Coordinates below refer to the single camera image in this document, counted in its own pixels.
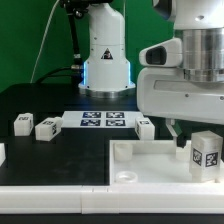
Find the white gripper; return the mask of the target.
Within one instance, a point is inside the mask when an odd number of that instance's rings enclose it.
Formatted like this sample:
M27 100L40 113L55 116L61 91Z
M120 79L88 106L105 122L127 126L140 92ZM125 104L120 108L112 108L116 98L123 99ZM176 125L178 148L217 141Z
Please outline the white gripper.
M137 80L137 106L144 115L167 118L177 143L182 130L175 119L224 124L224 83L189 82L177 68L144 68Z

